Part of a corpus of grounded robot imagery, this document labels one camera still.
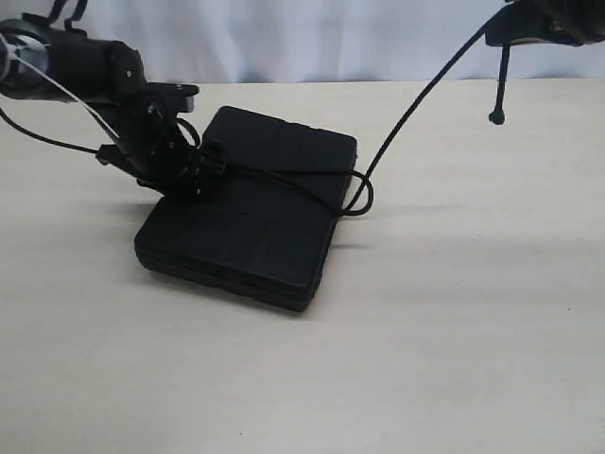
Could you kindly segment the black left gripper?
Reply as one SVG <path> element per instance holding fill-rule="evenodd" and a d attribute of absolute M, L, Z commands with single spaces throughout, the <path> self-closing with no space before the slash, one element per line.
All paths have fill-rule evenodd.
<path fill-rule="evenodd" d="M 199 154 L 179 128 L 179 115 L 191 113 L 199 87 L 149 82 L 132 96 L 96 104 L 96 112 L 114 130 L 110 145 L 96 153 L 103 166 L 113 166 L 138 184 L 179 199 L 200 196 L 203 178 L 221 177 L 228 164 L 226 149 L 203 142 Z"/>

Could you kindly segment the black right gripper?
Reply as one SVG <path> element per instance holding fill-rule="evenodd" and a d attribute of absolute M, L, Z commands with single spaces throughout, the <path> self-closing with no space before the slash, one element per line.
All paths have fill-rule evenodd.
<path fill-rule="evenodd" d="M 485 30 L 485 43 L 490 47 L 603 42 L 603 0 L 509 1 Z"/>

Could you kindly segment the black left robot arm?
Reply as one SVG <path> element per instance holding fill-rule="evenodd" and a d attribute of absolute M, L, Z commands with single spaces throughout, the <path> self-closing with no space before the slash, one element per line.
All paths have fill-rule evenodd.
<path fill-rule="evenodd" d="M 216 193 L 225 180 L 226 153 L 204 146 L 183 119 L 198 87 L 149 81 L 137 50 L 75 28 L 84 1 L 55 28 L 64 6 L 57 1 L 46 16 L 25 13 L 2 21 L 2 95 L 80 104 L 112 140 L 95 151 L 97 161 L 142 187 L 184 200 Z"/>

